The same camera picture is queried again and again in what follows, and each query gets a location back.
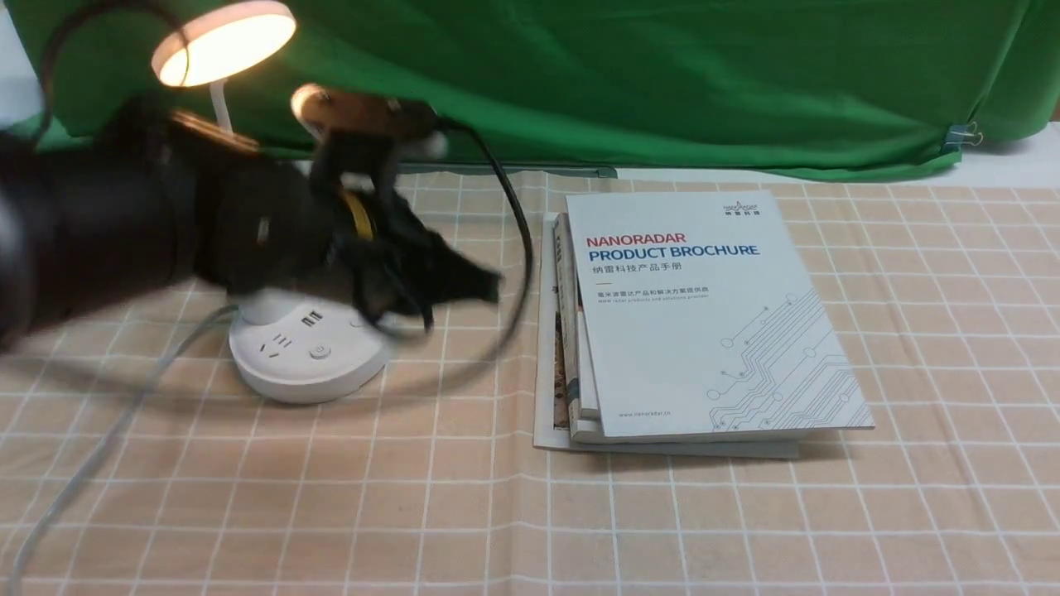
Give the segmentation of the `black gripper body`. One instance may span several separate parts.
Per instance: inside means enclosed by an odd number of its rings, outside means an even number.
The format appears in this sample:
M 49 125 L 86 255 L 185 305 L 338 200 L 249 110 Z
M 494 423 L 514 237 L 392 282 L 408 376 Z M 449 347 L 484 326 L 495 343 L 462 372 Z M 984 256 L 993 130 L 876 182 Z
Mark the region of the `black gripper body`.
M 338 208 L 315 197 L 289 162 L 234 152 L 204 165 L 195 189 L 195 275 L 232 296 L 323 271 L 344 236 Z

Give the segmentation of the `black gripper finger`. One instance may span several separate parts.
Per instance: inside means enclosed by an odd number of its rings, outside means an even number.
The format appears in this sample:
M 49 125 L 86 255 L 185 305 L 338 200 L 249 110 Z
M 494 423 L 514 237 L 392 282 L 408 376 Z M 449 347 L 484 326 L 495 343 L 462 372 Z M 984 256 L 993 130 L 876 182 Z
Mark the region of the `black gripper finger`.
M 457 252 L 439 235 L 414 248 L 414 288 L 428 305 L 480 301 L 498 305 L 504 276 Z

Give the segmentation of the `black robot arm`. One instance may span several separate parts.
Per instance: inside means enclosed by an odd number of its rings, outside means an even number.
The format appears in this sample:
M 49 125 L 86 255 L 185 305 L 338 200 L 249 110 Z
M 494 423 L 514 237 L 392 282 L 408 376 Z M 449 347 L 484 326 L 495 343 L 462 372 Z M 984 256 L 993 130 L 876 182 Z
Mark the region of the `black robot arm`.
M 398 194 L 349 192 L 186 110 L 140 99 L 91 143 L 2 134 L 2 351 L 192 279 L 242 297 L 340 269 L 368 325 L 496 305 L 501 276 L 450 248 Z

